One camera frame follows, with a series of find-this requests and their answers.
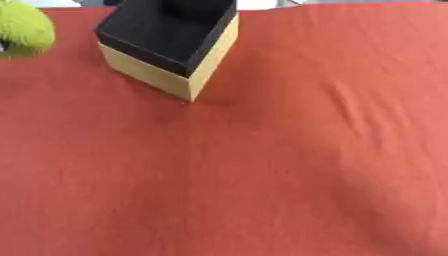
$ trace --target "black foam top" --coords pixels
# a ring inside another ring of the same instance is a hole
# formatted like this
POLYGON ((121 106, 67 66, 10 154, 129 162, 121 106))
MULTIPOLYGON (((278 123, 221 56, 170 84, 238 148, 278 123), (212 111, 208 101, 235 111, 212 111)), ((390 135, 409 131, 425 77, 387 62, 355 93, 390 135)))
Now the black foam top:
POLYGON ((235 15, 235 0, 127 0, 96 31, 108 47, 190 77, 235 15))

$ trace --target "orange cloth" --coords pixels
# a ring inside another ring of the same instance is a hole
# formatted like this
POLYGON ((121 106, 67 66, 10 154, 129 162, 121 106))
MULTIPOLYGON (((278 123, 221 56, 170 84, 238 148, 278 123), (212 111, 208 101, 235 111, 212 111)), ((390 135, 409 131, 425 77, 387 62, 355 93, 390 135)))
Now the orange cloth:
POLYGON ((448 255, 448 5, 244 12, 192 105, 105 65, 108 11, 0 62, 1 255, 448 255))

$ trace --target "box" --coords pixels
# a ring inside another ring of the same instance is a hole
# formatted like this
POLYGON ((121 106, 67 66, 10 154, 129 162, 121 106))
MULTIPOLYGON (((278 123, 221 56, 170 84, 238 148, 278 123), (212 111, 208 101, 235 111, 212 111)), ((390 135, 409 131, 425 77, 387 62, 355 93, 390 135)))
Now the box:
POLYGON ((96 29, 114 69, 194 101, 238 35, 235 0, 127 0, 96 29))

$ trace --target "green object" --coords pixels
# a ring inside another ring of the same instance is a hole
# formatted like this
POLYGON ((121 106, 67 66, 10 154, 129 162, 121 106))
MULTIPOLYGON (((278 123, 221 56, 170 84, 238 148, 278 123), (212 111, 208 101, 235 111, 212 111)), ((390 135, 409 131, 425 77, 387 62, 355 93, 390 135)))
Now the green object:
POLYGON ((47 51, 55 40, 54 26, 40 10, 0 0, 0 58, 25 58, 47 51))

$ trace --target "black box lid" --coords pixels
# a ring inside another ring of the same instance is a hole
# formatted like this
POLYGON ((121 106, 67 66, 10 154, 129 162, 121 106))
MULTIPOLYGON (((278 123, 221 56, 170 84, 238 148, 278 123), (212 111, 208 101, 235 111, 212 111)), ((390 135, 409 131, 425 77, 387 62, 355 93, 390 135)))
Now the black box lid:
POLYGON ((235 15, 235 0, 127 0, 96 32, 102 44, 188 78, 235 15))

